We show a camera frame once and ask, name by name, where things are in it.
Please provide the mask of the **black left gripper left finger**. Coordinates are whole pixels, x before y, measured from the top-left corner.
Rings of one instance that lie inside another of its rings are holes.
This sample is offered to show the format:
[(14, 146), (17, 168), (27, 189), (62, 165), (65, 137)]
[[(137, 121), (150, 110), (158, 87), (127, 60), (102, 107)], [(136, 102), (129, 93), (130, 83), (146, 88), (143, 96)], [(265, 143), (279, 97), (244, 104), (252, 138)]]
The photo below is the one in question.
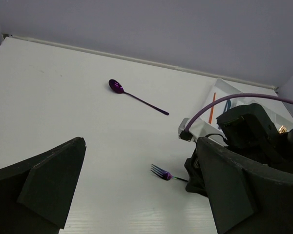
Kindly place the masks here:
[(85, 152), (76, 137), (0, 169), (0, 230), (64, 229)]

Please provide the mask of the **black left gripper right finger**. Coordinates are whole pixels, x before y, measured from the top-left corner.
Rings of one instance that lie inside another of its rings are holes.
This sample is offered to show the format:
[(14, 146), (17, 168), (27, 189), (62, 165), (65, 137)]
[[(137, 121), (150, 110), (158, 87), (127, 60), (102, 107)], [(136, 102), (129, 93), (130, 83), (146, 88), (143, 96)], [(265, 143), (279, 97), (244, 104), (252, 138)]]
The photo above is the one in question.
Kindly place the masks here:
[(196, 150), (219, 234), (293, 234), (293, 174), (206, 137)]

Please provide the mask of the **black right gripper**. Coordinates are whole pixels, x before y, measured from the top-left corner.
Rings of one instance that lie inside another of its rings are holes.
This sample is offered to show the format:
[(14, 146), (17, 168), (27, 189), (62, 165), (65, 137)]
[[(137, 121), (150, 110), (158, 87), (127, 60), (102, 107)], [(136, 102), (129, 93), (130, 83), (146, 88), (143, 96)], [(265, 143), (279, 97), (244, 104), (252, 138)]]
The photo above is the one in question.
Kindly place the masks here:
[[(224, 148), (293, 174), (293, 129), (280, 134), (261, 105), (234, 107), (220, 115), (217, 124), (225, 136)], [(189, 175), (186, 191), (208, 197), (196, 149), (186, 160), (185, 168)]]

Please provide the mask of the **dark teal chopstick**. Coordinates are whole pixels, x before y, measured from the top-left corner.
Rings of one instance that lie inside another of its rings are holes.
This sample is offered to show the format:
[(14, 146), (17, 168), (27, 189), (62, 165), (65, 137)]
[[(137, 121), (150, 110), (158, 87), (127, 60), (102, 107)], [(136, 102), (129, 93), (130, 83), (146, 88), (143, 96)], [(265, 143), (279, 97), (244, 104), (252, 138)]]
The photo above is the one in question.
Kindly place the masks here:
[(225, 107), (224, 107), (223, 113), (227, 112), (230, 108), (231, 108), (231, 100), (228, 99), (228, 100), (226, 101), (226, 104), (225, 104)]

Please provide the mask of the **orange chopstick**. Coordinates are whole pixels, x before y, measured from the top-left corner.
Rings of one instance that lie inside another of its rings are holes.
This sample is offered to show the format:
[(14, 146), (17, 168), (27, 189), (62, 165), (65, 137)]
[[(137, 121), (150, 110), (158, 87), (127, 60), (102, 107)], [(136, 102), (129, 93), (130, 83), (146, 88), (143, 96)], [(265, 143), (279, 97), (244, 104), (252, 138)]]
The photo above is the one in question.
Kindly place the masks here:
[[(213, 94), (213, 100), (212, 100), (212, 102), (214, 103), (215, 100), (216, 100), (216, 92), (214, 92), (214, 94)], [(212, 107), (210, 108), (209, 124), (212, 124), (213, 111), (214, 111), (214, 106), (212, 106)]]

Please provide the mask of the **iridescent metal fork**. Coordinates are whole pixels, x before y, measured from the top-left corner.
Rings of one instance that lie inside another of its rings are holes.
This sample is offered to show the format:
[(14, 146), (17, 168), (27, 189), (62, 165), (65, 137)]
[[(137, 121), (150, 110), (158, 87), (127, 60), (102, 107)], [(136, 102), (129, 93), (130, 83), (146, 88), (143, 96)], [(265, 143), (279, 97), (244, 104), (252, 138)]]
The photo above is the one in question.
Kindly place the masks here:
[(183, 181), (183, 182), (188, 182), (187, 180), (185, 180), (183, 178), (173, 176), (170, 172), (168, 172), (168, 171), (166, 171), (166, 170), (164, 170), (154, 164), (151, 164), (150, 171), (153, 172), (159, 178), (166, 180), (166, 181), (175, 179), (175, 180), (179, 180), (179, 181)]

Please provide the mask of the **purple metal spoon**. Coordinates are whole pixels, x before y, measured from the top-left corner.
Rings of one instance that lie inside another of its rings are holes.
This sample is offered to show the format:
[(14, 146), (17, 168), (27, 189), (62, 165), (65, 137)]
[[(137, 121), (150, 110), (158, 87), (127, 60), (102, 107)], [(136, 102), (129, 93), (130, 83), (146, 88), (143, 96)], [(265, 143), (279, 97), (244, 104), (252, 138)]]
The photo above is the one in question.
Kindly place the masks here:
[(111, 90), (114, 91), (115, 93), (128, 95), (128, 96), (140, 101), (141, 103), (153, 108), (154, 110), (156, 110), (156, 111), (158, 111), (158, 112), (160, 112), (160, 113), (162, 113), (162, 114), (164, 114), (166, 116), (169, 116), (169, 113), (167, 111), (164, 111), (164, 110), (162, 110), (162, 109), (160, 109), (160, 108), (158, 108), (158, 107), (156, 107), (156, 106), (154, 106), (154, 105), (152, 105), (152, 104), (150, 104), (150, 103), (148, 103), (148, 102), (146, 102), (146, 101), (144, 101), (144, 100), (142, 100), (142, 99), (140, 99), (140, 98), (138, 98), (138, 97), (136, 97), (136, 96), (134, 96), (134, 95), (132, 95), (132, 94), (130, 94), (128, 92), (126, 92), (124, 90), (123, 86), (118, 81), (116, 81), (114, 79), (110, 79), (108, 81), (108, 85), (111, 88)]

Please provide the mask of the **gold metal fork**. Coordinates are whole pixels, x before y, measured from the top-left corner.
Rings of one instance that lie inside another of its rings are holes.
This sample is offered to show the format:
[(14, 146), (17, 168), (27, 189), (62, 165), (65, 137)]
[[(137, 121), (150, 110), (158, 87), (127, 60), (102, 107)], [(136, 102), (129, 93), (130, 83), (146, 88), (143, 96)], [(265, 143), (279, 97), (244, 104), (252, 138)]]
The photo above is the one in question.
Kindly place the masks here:
[(288, 130), (287, 127), (284, 126), (284, 125), (282, 125), (282, 126), (279, 128), (279, 133), (280, 133), (280, 134), (286, 133), (287, 130)]

